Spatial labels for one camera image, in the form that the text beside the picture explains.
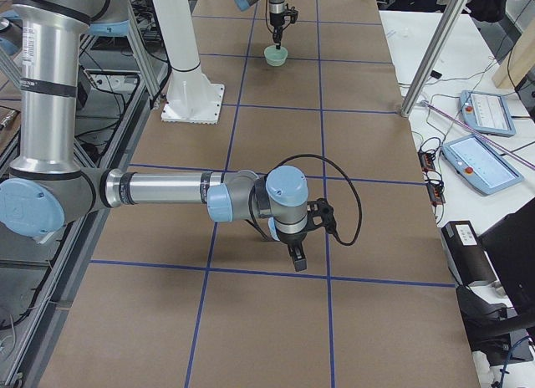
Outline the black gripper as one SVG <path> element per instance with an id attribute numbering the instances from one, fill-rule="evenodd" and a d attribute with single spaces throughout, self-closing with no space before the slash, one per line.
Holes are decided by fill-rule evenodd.
<path id="1" fill-rule="evenodd" d="M 269 22 L 273 28 L 273 47 L 275 49 L 281 48 L 282 30 L 285 24 L 284 15 L 282 13 L 270 13 Z"/>
<path id="2" fill-rule="evenodd" d="M 278 239 L 288 245 L 288 253 L 294 263 L 296 272 L 302 272 L 307 269 L 307 259 L 301 243 L 307 234 L 313 230 L 314 228 L 310 226 L 278 224 Z"/>

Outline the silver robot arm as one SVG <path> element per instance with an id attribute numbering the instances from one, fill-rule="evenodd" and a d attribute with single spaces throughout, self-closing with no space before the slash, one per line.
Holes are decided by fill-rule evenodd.
<path id="1" fill-rule="evenodd" d="M 214 222 L 267 219 L 297 271 L 307 267 L 308 186 L 293 166 L 266 176 L 178 172 L 143 174 L 79 166 L 74 128 L 80 37 L 129 32 L 129 0 L 13 0 L 23 22 L 20 153 L 1 185 L 1 221 L 43 237 L 91 212 L 145 203 L 202 203 Z"/>
<path id="2" fill-rule="evenodd" d="M 241 11 L 248 10 L 254 3 L 260 0 L 234 0 Z M 267 0 L 269 11 L 269 24 L 273 28 L 272 37 L 276 49 L 281 48 L 283 28 L 285 25 L 286 0 Z"/>

